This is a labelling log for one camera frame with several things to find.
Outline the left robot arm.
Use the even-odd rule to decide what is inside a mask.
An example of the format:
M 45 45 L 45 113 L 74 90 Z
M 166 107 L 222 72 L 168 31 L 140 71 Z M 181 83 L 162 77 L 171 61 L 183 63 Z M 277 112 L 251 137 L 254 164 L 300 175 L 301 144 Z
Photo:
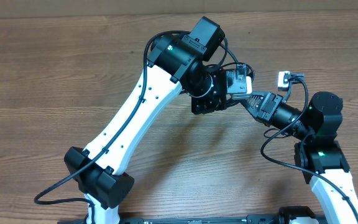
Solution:
M 214 87 L 205 67 L 221 43 L 220 26 L 202 17 L 192 31 L 170 30 L 154 35 L 145 46 L 142 74 L 128 99 L 85 148 L 72 146 L 64 161 L 83 200 L 88 204 L 84 223 L 119 223 L 119 204 L 134 179 L 126 169 L 138 143 L 157 116 L 182 91 L 202 98 Z

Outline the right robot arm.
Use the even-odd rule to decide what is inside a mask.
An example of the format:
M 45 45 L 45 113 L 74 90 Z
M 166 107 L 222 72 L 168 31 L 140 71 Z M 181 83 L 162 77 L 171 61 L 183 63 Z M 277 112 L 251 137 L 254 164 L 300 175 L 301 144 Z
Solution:
M 280 95 L 255 92 L 241 104 L 256 121 L 299 139 L 292 167 L 302 171 L 326 221 L 358 223 L 358 198 L 350 167 L 336 140 L 342 123 L 342 99 L 327 91 L 317 92 L 300 111 Z

